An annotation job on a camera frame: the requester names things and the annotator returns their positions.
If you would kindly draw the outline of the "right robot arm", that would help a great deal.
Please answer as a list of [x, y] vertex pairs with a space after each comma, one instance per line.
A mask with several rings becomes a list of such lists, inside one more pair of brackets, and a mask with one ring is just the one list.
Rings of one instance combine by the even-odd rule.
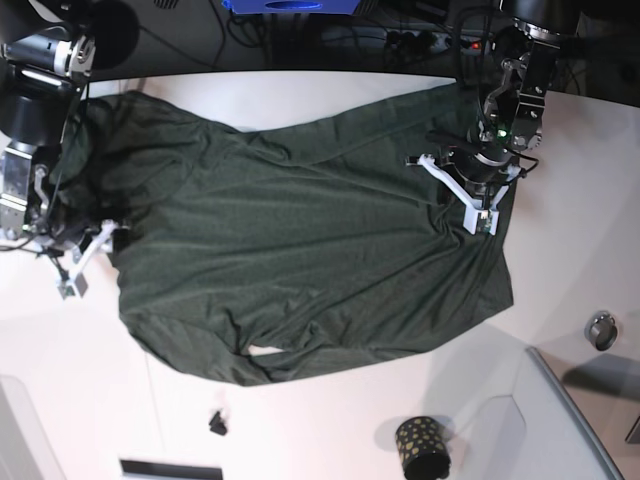
[[63, 206], [62, 161], [77, 143], [75, 114], [88, 109], [96, 70], [122, 64], [135, 50], [140, 24], [123, 1], [4, 1], [1, 4], [2, 251], [35, 243], [59, 262], [58, 284], [76, 287], [93, 255], [119, 228]]

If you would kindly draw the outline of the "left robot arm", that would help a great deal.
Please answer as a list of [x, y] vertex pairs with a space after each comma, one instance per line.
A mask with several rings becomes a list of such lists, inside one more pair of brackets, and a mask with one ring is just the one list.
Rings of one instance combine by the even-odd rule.
[[[438, 147], [436, 167], [482, 209], [538, 166], [530, 151], [541, 140], [545, 97], [562, 44], [575, 34], [580, 14], [578, 1], [488, 1], [455, 15], [455, 78], [462, 90], [474, 91], [475, 115], [465, 135], [437, 128], [427, 138]], [[482, 18], [483, 27], [477, 83], [470, 85], [461, 56], [463, 27], [474, 17]]]

